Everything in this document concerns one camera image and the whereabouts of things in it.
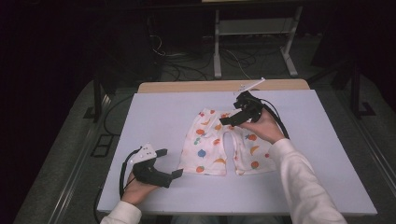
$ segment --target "long-sleeved shirt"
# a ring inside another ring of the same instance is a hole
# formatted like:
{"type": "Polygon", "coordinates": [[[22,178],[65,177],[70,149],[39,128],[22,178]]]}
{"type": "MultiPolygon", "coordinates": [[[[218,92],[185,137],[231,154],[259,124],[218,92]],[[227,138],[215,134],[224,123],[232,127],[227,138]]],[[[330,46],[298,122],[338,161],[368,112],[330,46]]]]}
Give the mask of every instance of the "long-sleeved shirt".
{"type": "MultiPolygon", "coordinates": [[[[323,188],[306,157],[289,139],[274,143],[269,154],[276,163],[283,190],[290,208],[291,220],[300,223],[347,223],[332,198],[323,188]]],[[[141,212],[135,206],[119,202],[102,220],[103,224],[136,224],[141,212]]]]}

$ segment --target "shorts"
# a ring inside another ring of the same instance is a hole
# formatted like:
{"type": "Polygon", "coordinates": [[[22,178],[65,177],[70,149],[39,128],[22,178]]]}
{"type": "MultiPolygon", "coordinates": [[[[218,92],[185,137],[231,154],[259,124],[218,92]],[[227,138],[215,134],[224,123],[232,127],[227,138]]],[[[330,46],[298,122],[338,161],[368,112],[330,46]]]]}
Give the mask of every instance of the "shorts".
{"type": "Polygon", "coordinates": [[[234,147],[233,162],[238,175],[274,171],[276,166],[268,153],[269,142],[247,129],[220,123],[220,118],[230,117],[238,111],[204,109],[200,112],[187,132],[178,168],[191,174],[226,175],[227,156],[223,136],[230,133],[234,147]]]}

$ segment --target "person's right arm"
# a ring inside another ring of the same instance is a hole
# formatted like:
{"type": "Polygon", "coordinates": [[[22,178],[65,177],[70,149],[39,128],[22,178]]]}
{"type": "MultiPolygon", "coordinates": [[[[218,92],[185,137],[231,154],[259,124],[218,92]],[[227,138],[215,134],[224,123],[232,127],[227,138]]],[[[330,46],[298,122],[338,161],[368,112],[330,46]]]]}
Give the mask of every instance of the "person's right arm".
{"type": "Polygon", "coordinates": [[[273,144],[269,154],[280,174],[293,223],[347,223],[320,185],[309,161],[285,138],[266,110],[257,122],[245,122],[240,127],[273,144]]]}

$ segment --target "floor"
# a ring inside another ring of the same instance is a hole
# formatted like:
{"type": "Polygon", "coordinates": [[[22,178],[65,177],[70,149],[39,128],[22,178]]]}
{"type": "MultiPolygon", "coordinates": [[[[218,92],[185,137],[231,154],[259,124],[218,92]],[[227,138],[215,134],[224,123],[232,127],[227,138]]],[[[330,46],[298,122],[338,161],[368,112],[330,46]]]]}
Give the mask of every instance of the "floor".
{"type": "MultiPolygon", "coordinates": [[[[308,79],[323,68],[310,65],[320,35],[297,37],[290,57],[299,78],[308,79]]],[[[220,41],[222,79],[290,78],[279,48],[283,35],[233,36],[220,41]]],[[[203,45],[202,54],[166,52],[160,81],[212,80],[213,49],[203,45]]],[[[375,116],[356,119],[348,108],[350,88],[334,90],[335,74],[312,83],[337,135],[354,165],[363,186],[378,211],[372,217],[346,217],[349,223],[393,223],[396,193],[390,178],[375,159],[380,151],[396,170],[396,115],[381,99],[375,85],[361,77],[361,101],[375,116]]],[[[104,115],[98,122],[84,119],[93,106],[92,84],[79,95],[55,141],[41,172],[31,188],[15,223],[95,223],[105,214],[94,212],[95,200],[106,180],[119,134],[136,88],[120,88],[104,99],[104,115]]],[[[144,216],[143,223],[155,223],[144,216]]]]}

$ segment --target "table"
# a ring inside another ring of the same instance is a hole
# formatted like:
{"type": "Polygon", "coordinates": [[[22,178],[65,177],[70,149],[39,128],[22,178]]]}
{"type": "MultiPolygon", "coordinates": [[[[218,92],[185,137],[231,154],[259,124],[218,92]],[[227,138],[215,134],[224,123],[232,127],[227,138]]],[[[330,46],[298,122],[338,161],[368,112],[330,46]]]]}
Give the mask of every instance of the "table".
{"type": "MultiPolygon", "coordinates": [[[[247,82],[142,84],[132,100],[98,210],[109,212],[119,200],[120,165],[129,152],[147,142],[156,148],[168,148],[168,155],[158,159],[155,166],[166,173],[176,170],[184,136],[193,118],[203,106],[233,108],[236,97],[233,91],[241,83],[247,82]]],[[[265,88],[271,91],[253,91],[252,94],[276,106],[293,144],[311,161],[319,181],[340,212],[355,216],[376,214],[315,91],[299,79],[267,80],[257,86],[259,90],[265,88]]],[[[231,158],[231,136],[224,136],[224,147],[227,158],[231,158]]],[[[226,176],[184,174],[174,180],[169,189],[152,192],[139,208],[146,214],[157,215],[289,213],[276,172],[239,176],[233,171],[233,162],[227,162],[226,176]]]]}

